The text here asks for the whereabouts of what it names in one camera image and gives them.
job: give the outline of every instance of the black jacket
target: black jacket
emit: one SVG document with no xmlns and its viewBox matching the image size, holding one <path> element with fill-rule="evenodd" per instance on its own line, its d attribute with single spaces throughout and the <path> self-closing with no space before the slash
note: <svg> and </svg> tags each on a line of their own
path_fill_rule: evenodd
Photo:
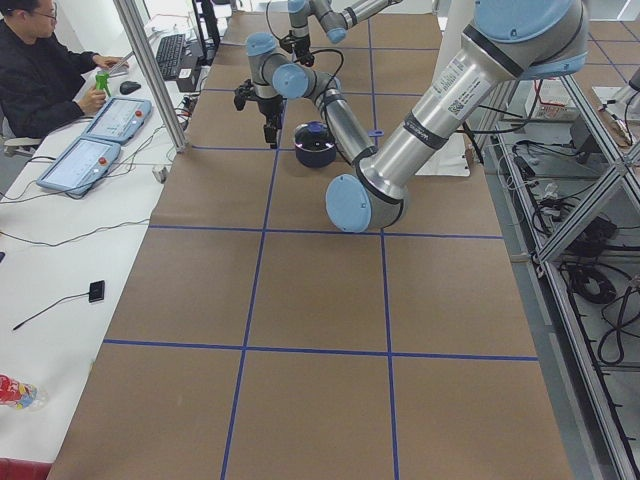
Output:
<svg viewBox="0 0 640 480">
<path fill-rule="evenodd" d="M 93 55 L 70 52 L 55 35 L 27 45 L 0 21 L 0 104 L 16 136 L 42 138 L 83 115 L 72 100 Z"/>
</svg>

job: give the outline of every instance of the person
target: person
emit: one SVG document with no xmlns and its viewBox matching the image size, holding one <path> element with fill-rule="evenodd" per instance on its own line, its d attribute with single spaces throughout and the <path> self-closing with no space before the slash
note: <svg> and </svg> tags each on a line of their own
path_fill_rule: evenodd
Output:
<svg viewBox="0 0 640 480">
<path fill-rule="evenodd" d="M 105 92 L 95 86 L 73 99 L 83 73 L 120 58 L 70 52 L 58 42 L 53 0 L 0 0 L 0 13 L 0 106 L 14 135 L 43 138 L 104 105 Z"/>
</svg>

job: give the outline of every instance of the white desk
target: white desk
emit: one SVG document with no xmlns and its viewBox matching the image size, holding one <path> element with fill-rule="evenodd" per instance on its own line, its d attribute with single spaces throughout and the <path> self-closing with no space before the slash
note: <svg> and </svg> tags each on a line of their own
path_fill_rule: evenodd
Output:
<svg viewBox="0 0 640 480">
<path fill-rule="evenodd" d="M 112 52 L 130 51 L 123 36 Z M 129 73 L 110 79 L 115 95 L 125 80 L 143 87 L 130 97 L 152 100 L 135 58 Z M 89 74 L 84 91 L 93 83 Z M 167 82 L 174 105 L 183 95 L 175 82 Z M 86 120 L 65 126 L 49 135 L 36 155 L 57 156 L 87 127 Z M 120 161 L 131 155 L 162 118 L 153 111 L 136 137 L 123 148 Z M 126 175 L 107 178 L 81 200 L 50 195 L 25 203 L 0 203 L 0 229 L 17 237 L 57 243 L 99 227 L 148 219 L 162 191 L 152 166 L 167 164 L 175 155 L 166 130 L 140 151 Z M 7 192 L 17 197 L 48 166 L 35 160 L 28 164 Z M 123 173 L 121 166 L 114 173 Z M 46 193 L 32 183 L 23 198 Z M 59 247 L 34 246 L 0 235 L 0 373 L 45 389 L 49 400 L 38 411 L 15 411 L 0 407 L 0 458 L 53 462 L 66 435 L 92 362 L 100 348 L 136 254 L 146 224 L 108 230 Z M 87 297 L 63 302 L 33 319 L 16 332 L 22 320 L 57 300 L 85 293 L 89 283 L 106 281 L 104 301 L 90 304 Z"/>
</svg>

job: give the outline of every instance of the tablet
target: tablet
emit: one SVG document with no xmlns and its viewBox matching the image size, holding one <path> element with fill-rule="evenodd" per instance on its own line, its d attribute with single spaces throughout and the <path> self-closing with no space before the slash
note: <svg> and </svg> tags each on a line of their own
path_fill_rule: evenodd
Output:
<svg viewBox="0 0 640 480">
<path fill-rule="evenodd" d="M 120 144 L 78 137 L 36 180 L 50 190 L 83 195 L 103 177 L 120 155 Z"/>
<path fill-rule="evenodd" d="M 149 113 L 149 100 L 109 97 L 83 135 L 122 145 L 136 134 Z"/>
</svg>

